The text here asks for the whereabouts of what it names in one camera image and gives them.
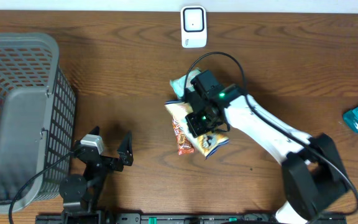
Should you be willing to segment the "mint green wipes packet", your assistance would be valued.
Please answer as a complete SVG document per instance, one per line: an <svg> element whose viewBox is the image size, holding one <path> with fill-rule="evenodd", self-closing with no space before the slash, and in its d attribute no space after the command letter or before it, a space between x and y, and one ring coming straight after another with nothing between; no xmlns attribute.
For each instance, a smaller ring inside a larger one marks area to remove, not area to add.
<svg viewBox="0 0 358 224"><path fill-rule="evenodd" d="M191 81L200 73L201 70L199 68L196 68L189 73L188 77L184 75L176 80L170 80L170 86L173 88L173 91L175 92L178 99L183 98L185 94L184 87L186 87L186 89L189 91L195 90L193 85L191 84Z"/></svg>

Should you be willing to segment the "yellow snack chip bag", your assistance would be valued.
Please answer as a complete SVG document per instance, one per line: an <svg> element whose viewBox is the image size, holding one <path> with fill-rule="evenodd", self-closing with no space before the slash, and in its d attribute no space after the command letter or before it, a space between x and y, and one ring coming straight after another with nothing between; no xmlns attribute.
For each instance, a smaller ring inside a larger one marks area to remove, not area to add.
<svg viewBox="0 0 358 224"><path fill-rule="evenodd" d="M168 101L165 104L165 109L171 114L172 119L175 118L183 132L185 133L187 139L193 145L195 151L199 151L205 158L212 156L220 146L223 146L229 142L229 138L220 133L208 132L204 135L194 138L189 132L185 116L192 112L191 106L189 103L184 103L180 101Z"/></svg>

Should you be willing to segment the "red chocolate bar wrapper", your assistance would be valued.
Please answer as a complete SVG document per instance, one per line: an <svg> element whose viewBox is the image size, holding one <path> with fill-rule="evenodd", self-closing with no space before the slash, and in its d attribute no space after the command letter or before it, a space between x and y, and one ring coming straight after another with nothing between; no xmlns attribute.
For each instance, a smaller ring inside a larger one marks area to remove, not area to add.
<svg viewBox="0 0 358 224"><path fill-rule="evenodd" d="M195 149L194 149L193 145L187 139L179 122L175 118L172 119L172 126L173 126L173 131L175 133L175 137L177 140L178 155L194 153Z"/></svg>

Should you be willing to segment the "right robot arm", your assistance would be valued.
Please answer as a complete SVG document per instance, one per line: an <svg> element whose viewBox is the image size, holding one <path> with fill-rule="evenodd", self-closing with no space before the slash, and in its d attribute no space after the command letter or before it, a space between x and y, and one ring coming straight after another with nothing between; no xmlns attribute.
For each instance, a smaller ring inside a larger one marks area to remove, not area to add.
<svg viewBox="0 0 358 224"><path fill-rule="evenodd" d="M326 209L349 191L356 193L334 141L313 137L263 109L248 92L231 85L194 85L186 101L168 101L166 110L181 123L188 139L236 128L265 149L281 166L286 202L279 223L317 223L337 216Z"/></svg>

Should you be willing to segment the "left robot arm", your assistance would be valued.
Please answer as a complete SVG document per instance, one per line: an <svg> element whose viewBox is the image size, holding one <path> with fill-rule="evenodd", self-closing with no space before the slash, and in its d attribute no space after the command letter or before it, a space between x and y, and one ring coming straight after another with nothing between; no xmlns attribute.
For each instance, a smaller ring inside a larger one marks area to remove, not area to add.
<svg viewBox="0 0 358 224"><path fill-rule="evenodd" d="M86 167L81 175L70 174L60 182L63 223L114 222L114 216L110 212L98 209L98 201L107 176L132 165L132 133L128 132L124 136L117 149L118 158L104 156L103 151L104 143L98 127L75 142L73 156Z"/></svg>

